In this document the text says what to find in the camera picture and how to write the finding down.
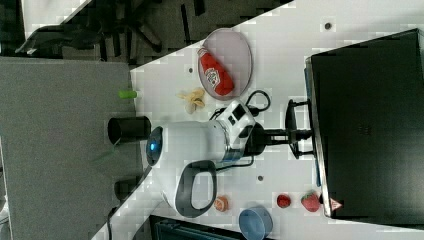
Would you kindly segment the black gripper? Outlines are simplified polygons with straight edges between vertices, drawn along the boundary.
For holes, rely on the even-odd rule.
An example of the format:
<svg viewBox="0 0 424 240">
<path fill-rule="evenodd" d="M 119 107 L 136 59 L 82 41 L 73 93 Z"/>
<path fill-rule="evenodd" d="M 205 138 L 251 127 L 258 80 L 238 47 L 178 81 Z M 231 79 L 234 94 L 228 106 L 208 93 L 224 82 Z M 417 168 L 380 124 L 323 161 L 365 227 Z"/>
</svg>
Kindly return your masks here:
<svg viewBox="0 0 424 240">
<path fill-rule="evenodd" d="M 265 133 L 270 136 L 295 136 L 295 137 L 311 137 L 311 130 L 287 130 L 287 129 L 268 129 Z M 264 128 L 256 123 L 251 131 L 251 134 L 246 142 L 245 155 L 260 155 L 266 146 L 274 145 L 296 145 L 299 142 L 306 140 L 288 140 L 288 139 L 270 139 L 265 141 Z"/>
</svg>

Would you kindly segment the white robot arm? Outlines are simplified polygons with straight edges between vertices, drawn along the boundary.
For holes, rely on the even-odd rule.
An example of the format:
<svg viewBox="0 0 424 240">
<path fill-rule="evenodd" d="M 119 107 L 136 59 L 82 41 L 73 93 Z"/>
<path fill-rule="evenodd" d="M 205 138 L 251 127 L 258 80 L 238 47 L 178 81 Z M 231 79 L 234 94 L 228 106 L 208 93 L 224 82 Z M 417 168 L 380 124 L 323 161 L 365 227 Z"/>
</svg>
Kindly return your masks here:
<svg viewBox="0 0 424 240">
<path fill-rule="evenodd" d="M 254 119 L 259 110 L 232 101 L 214 120 L 171 122 L 152 130 L 146 146 L 151 182 L 180 215 L 196 218 L 207 212 L 217 195 L 217 172 L 243 157 L 261 154 L 267 146 L 287 144 L 294 156 L 298 142 L 313 135 L 296 126 L 289 103 L 283 129 L 264 129 Z"/>
</svg>

